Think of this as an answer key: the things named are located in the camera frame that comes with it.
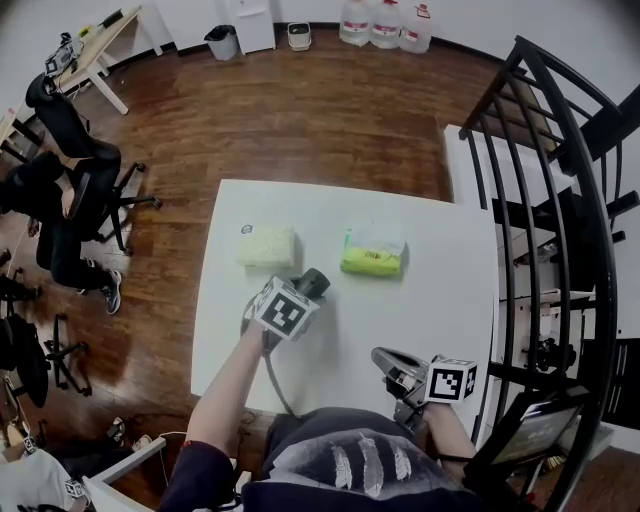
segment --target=trash can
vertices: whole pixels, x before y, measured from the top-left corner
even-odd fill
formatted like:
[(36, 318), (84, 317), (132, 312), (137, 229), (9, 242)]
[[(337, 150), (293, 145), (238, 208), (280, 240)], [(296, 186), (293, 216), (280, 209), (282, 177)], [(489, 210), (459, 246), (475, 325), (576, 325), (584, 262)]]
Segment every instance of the trash can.
[(238, 53), (238, 36), (231, 25), (218, 25), (204, 36), (204, 40), (218, 60), (229, 60)]

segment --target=white cube with marker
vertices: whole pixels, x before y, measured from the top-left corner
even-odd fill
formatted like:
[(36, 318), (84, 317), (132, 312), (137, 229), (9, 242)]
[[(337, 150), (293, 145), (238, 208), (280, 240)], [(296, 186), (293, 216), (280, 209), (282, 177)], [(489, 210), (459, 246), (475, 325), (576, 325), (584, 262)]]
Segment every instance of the white cube with marker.
[(297, 339), (320, 308), (277, 276), (271, 278), (254, 305), (254, 318), (284, 340)]
[(455, 404), (471, 396), (478, 364), (462, 359), (439, 358), (429, 364), (425, 401)]

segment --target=black metal railing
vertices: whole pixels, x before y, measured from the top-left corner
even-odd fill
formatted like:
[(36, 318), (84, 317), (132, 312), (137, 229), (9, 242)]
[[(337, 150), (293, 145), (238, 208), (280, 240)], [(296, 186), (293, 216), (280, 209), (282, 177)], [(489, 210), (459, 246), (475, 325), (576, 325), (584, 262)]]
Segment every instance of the black metal railing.
[[(522, 72), (521, 65), (528, 68), (530, 75), (525, 75)], [(552, 72), (577, 86), (595, 100), (600, 105), (600, 111), (592, 116), (575, 103), (568, 101), (563, 96)], [(525, 97), (523, 84), (540, 91), (549, 110), (535, 104), (531, 98)], [(586, 123), (582, 127), (578, 125), (574, 112), (586, 119)], [(489, 365), (489, 374), (501, 379), (496, 421), (499, 421), (504, 414), (511, 383), (523, 385), (527, 390), (561, 389), (575, 384), (573, 379), (568, 379), (566, 376), (570, 351), (570, 297), (572, 290), (572, 266), (570, 265), (568, 238), (573, 242), (574, 238), (578, 236), (576, 231), (580, 231), (588, 234), (590, 240), (591, 254), (582, 255), (582, 257), (590, 262), (589, 268), (593, 274), (591, 278), (595, 284), (595, 339), (598, 340), (601, 366), (598, 369), (598, 378), (594, 380), (599, 382), (599, 386), (589, 389), (590, 402), (583, 411), (575, 442), (545, 510), (560, 510), (567, 503), (587, 460), (591, 442), (604, 411), (613, 375), (617, 320), (616, 272), (611, 236), (613, 222), (610, 222), (611, 215), (607, 210), (604, 196), (606, 196), (607, 180), (606, 153), (612, 148), (616, 149), (617, 155), (614, 203), (618, 201), (620, 196), (622, 139), (610, 138), (606, 143), (602, 143), (601, 137), (598, 137), (594, 119), (596, 121), (600, 119), (599, 126), (602, 126), (614, 123), (620, 116), (622, 116), (620, 108), (584, 77), (542, 48), (526, 39), (517, 37), (516, 45), (504, 66), (460, 130), (460, 138), (466, 138), (469, 141), (481, 207), (487, 209), (492, 202), (491, 198), (485, 196), (485, 184), (482, 179), (482, 170), (472, 130), (479, 130), (484, 135), (497, 195), (497, 200), (493, 201), (494, 216), (496, 222), (502, 225), (504, 239), (506, 282), (504, 361), (502, 363), (492, 362)], [(540, 122), (543, 118), (557, 124), (556, 133), (552, 133), (546, 122)], [(517, 143), (522, 143), (520, 141), (523, 140), (523, 130), (525, 145), (535, 150), (544, 178), (548, 200), (543, 206), (532, 205), (529, 197), (527, 181), (517, 148)], [(496, 135), (507, 143), (520, 192), (519, 204), (507, 201), (502, 172), (494, 147), (493, 137)], [(593, 162), (598, 159), (602, 160), (600, 170), (603, 184), (601, 188), (598, 187), (593, 165)], [(563, 173), (575, 177), (580, 187), (579, 208), (575, 208), (575, 198), (568, 197), (564, 192), (559, 193), (556, 190), (550, 166), (554, 160), (558, 161)], [(541, 213), (544, 213), (543, 224), (540, 220), (543, 217)], [(576, 218), (579, 219), (577, 223), (573, 222)], [(568, 219), (572, 219), (570, 225), (567, 225)], [(536, 228), (543, 226), (544, 229), (555, 232), (554, 243), (557, 248), (555, 261), (558, 263), (561, 296), (558, 342), (562, 357), (557, 371), (551, 374), (539, 372), (536, 361), (540, 333), (540, 275)], [(529, 246), (531, 325), (526, 370), (513, 366), (516, 296), (512, 227), (525, 229)]]

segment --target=desk leg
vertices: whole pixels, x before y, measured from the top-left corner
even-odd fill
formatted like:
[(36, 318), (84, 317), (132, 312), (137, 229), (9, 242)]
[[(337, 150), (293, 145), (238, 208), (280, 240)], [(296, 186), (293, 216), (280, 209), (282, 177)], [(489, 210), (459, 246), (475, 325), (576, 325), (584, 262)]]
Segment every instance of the desk leg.
[(113, 104), (114, 107), (118, 109), (122, 115), (125, 115), (129, 112), (127, 106), (122, 103), (122, 100), (116, 96), (116, 94), (109, 89), (109, 86), (105, 83), (105, 81), (100, 78), (96, 69), (93, 66), (89, 66), (87, 69), (87, 76), (91, 79), (93, 84), (100, 90), (102, 94)]
[(4, 141), (0, 148), (2, 148), (2, 151), (6, 151), (8, 154), (10, 154), (16, 160), (20, 160), (20, 162), (22, 162), (23, 164), (26, 164), (29, 161), (15, 149), (13, 149), (7, 141)]
[(109, 69), (107, 68), (102, 56), (97, 58), (94, 65), (96, 66), (97, 71), (100, 71), (105, 77), (109, 76)]
[(147, 40), (149, 45), (151, 45), (151, 47), (153, 48), (153, 51), (156, 52), (156, 55), (160, 57), (160, 55), (162, 55), (162, 48), (160, 48), (160, 45), (153, 40), (153, 37), (151, 37), (151, 32), (149, 31), (149, 28), (147, 27), (145, 22), (142, 20), (142, 16), (138, 16), (138, 28), (140, 29), (140, 32), (142, 32), (142, 35)]
[(44, 139), (44, 137), (38, 137), (38, 135), (36, 135), (32, 130), (27, 128), (17, 119), (13, 121), (13, 127), (31, 142), (33, 142), (36, 146), (40, 147), (42, 145), (42, 139)]

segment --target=green tissue package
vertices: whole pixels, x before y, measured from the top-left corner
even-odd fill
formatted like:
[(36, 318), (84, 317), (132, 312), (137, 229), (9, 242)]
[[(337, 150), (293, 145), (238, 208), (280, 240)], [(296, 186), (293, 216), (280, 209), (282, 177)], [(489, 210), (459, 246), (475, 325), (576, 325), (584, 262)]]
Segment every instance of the green tissue package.
[(347, 230), (340, 269), (372, 276), (397, 276), (402, 272), (405, 240), (386, 224), (363, 224)]

